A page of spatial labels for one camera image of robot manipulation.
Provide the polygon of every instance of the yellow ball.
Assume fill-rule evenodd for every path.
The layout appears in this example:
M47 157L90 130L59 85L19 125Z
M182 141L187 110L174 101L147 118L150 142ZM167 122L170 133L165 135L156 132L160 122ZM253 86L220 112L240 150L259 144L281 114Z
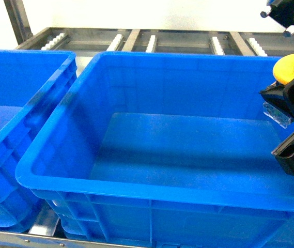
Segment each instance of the yellow ball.
M275 79L286 85L294 79L294 54L281 58L273 67Z

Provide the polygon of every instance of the plastic crate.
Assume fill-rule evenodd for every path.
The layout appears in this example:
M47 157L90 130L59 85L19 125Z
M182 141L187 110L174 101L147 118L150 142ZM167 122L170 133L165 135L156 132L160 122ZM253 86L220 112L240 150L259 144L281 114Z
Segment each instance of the plastic crate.
M31 227L40 199L20 186L16 165L76 79L71 52L0 51L0 230Z
M294 177L262 113L278 58L101 53L16 178L68 237L177 247L294 247Z

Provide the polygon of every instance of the transparent plastic piece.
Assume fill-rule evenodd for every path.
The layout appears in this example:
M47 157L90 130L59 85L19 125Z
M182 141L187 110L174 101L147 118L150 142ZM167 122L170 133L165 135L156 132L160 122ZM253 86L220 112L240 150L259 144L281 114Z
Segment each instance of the transparent plastic piece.
M291 123L294 122L294 119L292 117L288 117L280 110L273 107L271 104L264 102L262 105L264 114L270 117L276 123L278 123L281 127L287 128Z

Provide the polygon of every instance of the stainless steel frame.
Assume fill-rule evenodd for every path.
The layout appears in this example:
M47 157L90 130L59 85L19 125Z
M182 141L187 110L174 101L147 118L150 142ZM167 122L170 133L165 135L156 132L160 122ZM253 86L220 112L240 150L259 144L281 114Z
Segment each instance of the stainless steel frame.
M33 36L23 0L4 0L10 22L18 44L23 43Z

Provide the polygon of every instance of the crate rim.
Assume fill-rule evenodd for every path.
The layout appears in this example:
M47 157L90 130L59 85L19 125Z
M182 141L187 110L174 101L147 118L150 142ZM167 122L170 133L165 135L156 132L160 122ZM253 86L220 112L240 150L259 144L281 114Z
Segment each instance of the crate rim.
M39 92L47 92L53 84L55 80L69 67L72 61L75 60L76 54L71 51L38 51L38 50L0 50L0 53L19 53L19 54L65 54L68 57L62 62L62 64L54 71L54 73L47 79L47 81L39 88L37 92L25 103L22 109L4 125L0 130L0 143L8 136L8 134L15 128L15 126L31 111L34 109L35 104L33 103L35 100L38 100L39 96L37 94Z

